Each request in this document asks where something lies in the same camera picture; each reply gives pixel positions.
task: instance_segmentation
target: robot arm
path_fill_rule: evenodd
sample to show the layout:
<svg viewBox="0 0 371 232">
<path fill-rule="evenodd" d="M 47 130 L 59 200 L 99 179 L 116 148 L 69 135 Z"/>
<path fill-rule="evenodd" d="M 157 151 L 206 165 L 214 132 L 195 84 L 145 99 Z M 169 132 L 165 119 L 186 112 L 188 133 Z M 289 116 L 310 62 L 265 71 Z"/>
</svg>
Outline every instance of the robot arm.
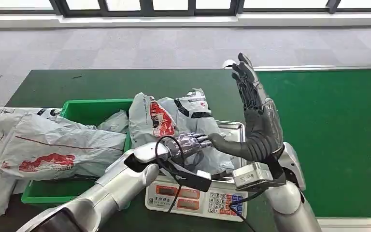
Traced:
<svg viewBox="0 0 371 232">
<path fill-rule="evenodd" d="M 305 190 L 302 170 L 293 147 L 283 143 L 283 133 L 274 101 L 267 95 L 251 61 L 242 53 L 233 64 L 244 107 L 245 143 L 209 135 L 214 147 L 253 163 L 232 172 L 237 191 L 264 192 L 280 232 L 321 232 Z"/>
<path fill-rule="evenodd" d="M 182 185 L 207 191 L 211 179 L 205 173 L 195 175 L 177 170 L 171 156 L 177 159 L 181 150 L 187 158 L 211 142 L 195 133 L 182 134 L 177 141 L 181 147 L 166 141 L 166 145 L 148 143 L 125 152 L 93 187 L 68 203 L 43 211 L 18 232 L 96 232 L 116 210 L 123 209 L 157 178 L 161 167 L 156 157 L 163 160 L 165 168 L 181 177 Z"/>
</svg>

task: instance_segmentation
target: plastic crate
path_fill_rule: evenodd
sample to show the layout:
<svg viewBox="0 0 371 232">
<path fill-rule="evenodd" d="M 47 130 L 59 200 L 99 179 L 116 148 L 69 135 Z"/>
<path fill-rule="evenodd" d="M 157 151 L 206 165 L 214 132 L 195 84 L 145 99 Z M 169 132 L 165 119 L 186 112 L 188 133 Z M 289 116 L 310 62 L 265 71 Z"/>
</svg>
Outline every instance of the plastic crate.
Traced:
<svg viewBox="0 0 371 232">
<path fill-rule="evenodd" d="M 128 112 L 133 99 L 72 100 L 63 105 L 62 117 L 84 125 L 98 126 L 119 110 Z M 124 152 L 131 149 L 127 133 Z M 40 208 L 50 208 L 66 203 L 92 187 L 94 179 L 65 179 L 30 181 L 22 195 L 22 202 Z"/>
</svg>

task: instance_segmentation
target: black glove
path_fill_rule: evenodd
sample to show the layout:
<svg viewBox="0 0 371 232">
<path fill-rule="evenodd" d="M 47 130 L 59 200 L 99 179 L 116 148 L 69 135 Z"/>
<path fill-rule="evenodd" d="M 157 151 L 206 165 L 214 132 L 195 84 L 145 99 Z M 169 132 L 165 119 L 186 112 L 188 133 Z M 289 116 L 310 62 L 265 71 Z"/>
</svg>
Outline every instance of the black glove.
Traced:
<svg viewBox="0 0 371 232">
<path fill-rule="evenodd" d="M 208 138 L 221 152 L 248 161 L 262 161 L 283 147 L 282 128 L 275 104 L 259 82 L 251 61 L 242 53 L 238 55 L 238 60 L 238 65 L 232 65 L 235 71 L 232 78 L 237 82 L 244 104 L 246 142 L 226 141 L 217 133 L 210 134 Z"/>
</svg>

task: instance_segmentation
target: red logo on bag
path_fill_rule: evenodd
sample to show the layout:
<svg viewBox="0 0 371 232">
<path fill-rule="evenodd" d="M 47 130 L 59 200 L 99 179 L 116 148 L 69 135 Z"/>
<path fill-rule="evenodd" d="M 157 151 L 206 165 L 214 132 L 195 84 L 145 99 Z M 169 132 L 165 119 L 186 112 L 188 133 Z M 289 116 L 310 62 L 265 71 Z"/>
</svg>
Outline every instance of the red logo on bag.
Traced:
<svg viewBox="0 0 371 232">
<path fill-rule="evenodd" d="M 50 168 L 55 170 L 64 171 L 69 170 L 74 166 L 73 160 L 74 155 L 60 155 L 58 153 L 52 153 L 48 156 L 42 156 L 37 158 L 35 161 L 23 161 L 19 166 L 20 171 L 24 172 L 37 172 L 43 168 L 43 166 L 50 165 Z"/>
<path fill-rule="evenodd" d="M 174 127 L 168 113 L 161 109 L 156 101 L 150 103 L 150 116 L 153 121 L 153 135 L 162 137 L 174 135 Z"/>
</svg>

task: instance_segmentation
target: digital weighing scale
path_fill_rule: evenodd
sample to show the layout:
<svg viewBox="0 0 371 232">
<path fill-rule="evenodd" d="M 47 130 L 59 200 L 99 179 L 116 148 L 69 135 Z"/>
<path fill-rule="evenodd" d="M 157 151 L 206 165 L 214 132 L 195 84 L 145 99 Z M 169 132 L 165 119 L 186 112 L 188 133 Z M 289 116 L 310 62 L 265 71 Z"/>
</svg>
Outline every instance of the digital weighing scale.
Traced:
<svg viewBox="0 0 371 232">
<path fill-rule="evenodd" d="M 245 126 L 239 122 L 217 121 L 225 139 L 245 142 Z M 246 165 L 246 160 L 232 157 L 235 169 Z M 179 185 L 171 177 L 160 174 L 156 181 L 146 188 L 144 204 L 147 209 L 167 212 L 178 191 Z M 248 197 L 248 192 L 236 192 L 232 177 L 225 181 L 213 180 L 208 192 L 182 187 L 172 213 L 229 221 L 243 221 L 228 205 L 232 201 Z M 244 218 L 247 216 L 247 202 L 232 206 Z"/>
</svg>

